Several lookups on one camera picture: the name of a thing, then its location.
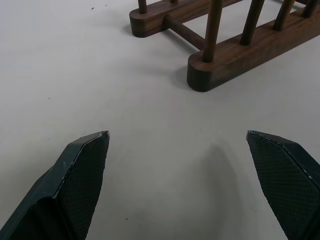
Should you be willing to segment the dark wooden dish rack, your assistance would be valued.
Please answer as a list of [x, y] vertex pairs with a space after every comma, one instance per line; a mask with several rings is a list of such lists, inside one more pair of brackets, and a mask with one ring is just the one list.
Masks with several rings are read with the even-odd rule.
[[197, 48], [187, 83], [210, 91], [320, 36], [320, 0], [283, 0], [275, 20], [258, 25], [265, 0], [251, 0], [241, 34], [217, 42], [222, 10], [242, 0], [159, 0], [129, 13], [132, 34], [145, 38], [170, 29]]

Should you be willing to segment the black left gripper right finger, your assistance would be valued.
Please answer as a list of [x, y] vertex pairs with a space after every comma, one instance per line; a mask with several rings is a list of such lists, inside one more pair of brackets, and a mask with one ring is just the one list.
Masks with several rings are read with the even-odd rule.
[[320, 240], [320, 164], [298, 143], [249, 130], [262, 192], [288, 240]]

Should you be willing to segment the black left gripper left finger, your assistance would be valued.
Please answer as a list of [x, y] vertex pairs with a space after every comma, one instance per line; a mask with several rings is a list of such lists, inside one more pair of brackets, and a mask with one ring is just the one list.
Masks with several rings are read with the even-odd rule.
[[0, 240], [85, 240], [109, 142], [109, 131], [100, 131], [69, 143], [0, 229]]

